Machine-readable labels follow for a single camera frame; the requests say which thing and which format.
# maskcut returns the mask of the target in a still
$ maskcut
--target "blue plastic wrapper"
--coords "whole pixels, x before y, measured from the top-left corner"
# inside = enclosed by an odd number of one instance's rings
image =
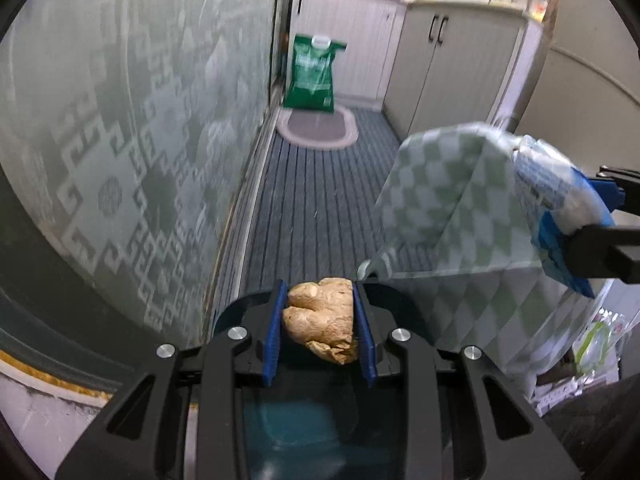
[[[609,209],[590,180],[544,140],[523,137],[513,162],[516,193],[545,274],[594,298],[590,281],[567,269],[562,248],[567,237],[585,225],[613,225]]]

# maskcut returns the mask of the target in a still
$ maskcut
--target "kitchen cabinet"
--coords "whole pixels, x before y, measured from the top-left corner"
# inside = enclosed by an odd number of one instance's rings
[[[511,110],[500,105],[517,101],[511,94],[522,90],[541,34],[540,25],[516,9],[436,1],[410,6],[383,107],[398,137],[510,119]]]
[[[292,0],[289,53],[296,34],[345,42],[333,65],[336,100],[380,109],[404,10],[400,0]]]

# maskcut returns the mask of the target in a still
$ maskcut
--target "gray striped carpet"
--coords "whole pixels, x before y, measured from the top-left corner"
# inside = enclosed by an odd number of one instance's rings
[[[358,141],[321,152],[274,136],[245,258],[242,293],[325,276],[355,279],[385,243],[373,205],[391,170],[398,138],[381,113],[354,110]],[[401,251],[402,267],[426,269],[423,254]]]

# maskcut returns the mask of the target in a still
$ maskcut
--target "cabinet handle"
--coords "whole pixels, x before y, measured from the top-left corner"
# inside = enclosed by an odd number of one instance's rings
[[[442,19],[442,22],[440,23],[440,30],[438,31],[438,44],[442,44],[442,29],[444,27],[444,24],[447,23],[449,21],[449,17],[445,16]]]
[[[431,20],[431,27],[429,27],[429,43],[433,43],[433,25],[440,19],[439,14],[434,14],[433,19]]]

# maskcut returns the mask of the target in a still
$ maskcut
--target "green rice bag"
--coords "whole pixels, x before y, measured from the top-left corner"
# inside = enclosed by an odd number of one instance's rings
[[[284,99],[285,108],[334,111],[334,79],[331,65],[346,43],[314,36],[296,35],[293,41],[291,84]]]

